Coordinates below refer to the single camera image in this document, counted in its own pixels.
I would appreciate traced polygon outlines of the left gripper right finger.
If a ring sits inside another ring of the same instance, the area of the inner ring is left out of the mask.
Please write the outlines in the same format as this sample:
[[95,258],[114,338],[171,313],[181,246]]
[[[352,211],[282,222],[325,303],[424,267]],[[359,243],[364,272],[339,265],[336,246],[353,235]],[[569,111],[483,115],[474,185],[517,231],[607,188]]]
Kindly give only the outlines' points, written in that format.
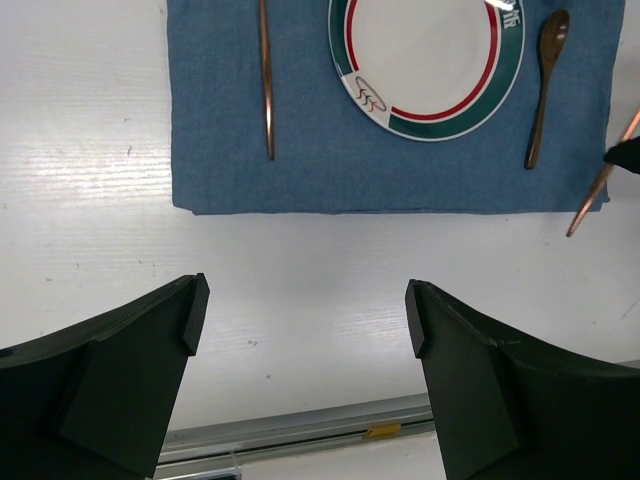
[[405,305],[450,479],[635,479],[639,369],[570,352],[409,282]]

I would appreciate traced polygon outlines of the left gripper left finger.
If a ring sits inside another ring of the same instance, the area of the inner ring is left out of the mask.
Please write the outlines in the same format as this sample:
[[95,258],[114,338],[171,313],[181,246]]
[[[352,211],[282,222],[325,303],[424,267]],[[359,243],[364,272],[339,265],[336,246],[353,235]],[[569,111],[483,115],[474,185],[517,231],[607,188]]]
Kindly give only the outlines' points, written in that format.
[[185,275],[2,349],[2,478],[153,477],[209,294]]

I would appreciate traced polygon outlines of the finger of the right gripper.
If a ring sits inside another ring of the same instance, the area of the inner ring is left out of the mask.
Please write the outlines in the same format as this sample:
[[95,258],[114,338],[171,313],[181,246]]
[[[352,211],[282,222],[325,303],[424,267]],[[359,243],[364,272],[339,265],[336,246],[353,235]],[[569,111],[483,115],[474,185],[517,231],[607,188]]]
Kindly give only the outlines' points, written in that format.
[[604,156],[606,164],[640,174],[640,137],[624,140],[611,147]]

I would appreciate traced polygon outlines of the copper spoon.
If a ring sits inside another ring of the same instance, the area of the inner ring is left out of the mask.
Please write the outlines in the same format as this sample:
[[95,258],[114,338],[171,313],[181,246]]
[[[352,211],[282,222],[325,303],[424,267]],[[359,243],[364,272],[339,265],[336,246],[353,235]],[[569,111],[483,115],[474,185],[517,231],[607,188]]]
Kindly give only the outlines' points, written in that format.
[[553,69],[565,45],[570,27],[570,14],[566,9],[553,12],[541,28],[538,40],[538,60],[540,67],[540,92],[535,122],[524,163],[526,170],[533,170],[541,150],[544,130],[545,110]]

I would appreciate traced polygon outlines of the white plate green red rim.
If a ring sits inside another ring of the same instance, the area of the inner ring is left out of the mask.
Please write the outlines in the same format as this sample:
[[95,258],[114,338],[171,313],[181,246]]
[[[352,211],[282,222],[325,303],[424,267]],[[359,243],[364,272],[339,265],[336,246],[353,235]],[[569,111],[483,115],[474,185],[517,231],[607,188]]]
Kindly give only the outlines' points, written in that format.
[[520,1],[332,1],[328,38],[354,103],[415,141],[463,136],[489,120],[517,79]]

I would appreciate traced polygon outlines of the blue cloth placemat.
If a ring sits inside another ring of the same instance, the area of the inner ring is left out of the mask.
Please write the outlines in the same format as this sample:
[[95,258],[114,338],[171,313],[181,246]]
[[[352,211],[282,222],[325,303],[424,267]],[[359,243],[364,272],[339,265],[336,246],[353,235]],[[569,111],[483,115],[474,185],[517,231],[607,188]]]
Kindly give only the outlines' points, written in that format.
[[576,210],[603,161],[625,5],[570,1],[538,165],[523,162],[540,84],[537,29],[557,1],[522,3],[525,44],[499,109],[475,130],[419,142],[376,125],[330,54],[324,1],[276,1],[268,18],[275,90],[267,152],[253,1],[171,1],[172,200],[199,215]]

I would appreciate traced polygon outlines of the copper fork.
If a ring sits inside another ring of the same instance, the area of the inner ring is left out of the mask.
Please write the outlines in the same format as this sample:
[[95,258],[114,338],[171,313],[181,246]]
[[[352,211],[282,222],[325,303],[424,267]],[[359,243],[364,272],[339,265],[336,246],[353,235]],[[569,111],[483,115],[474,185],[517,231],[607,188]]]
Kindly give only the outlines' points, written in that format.
[[265,105],[265,126],[266,126],[266,137],[267,137],[267,149],[268,149],[269,160],[274,161],[275,160],[274,100],[273,100],[273,82],[272,82],[272,66],[271,66],[267,1],[259,0],[258,8],[259,8],[260,51],[261,51],[261,68],[262,68],[264,105]]

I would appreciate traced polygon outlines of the aluminium rail front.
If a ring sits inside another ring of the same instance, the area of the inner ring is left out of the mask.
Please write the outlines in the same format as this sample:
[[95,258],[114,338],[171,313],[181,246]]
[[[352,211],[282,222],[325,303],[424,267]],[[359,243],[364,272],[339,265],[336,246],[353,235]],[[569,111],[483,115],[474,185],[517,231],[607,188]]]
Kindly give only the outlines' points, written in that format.
[[174,430],[167,433],[158,464],[211,458],[216,454],[280,446],[391,424],[432,419],[427,394],[357,403],[299,413]]

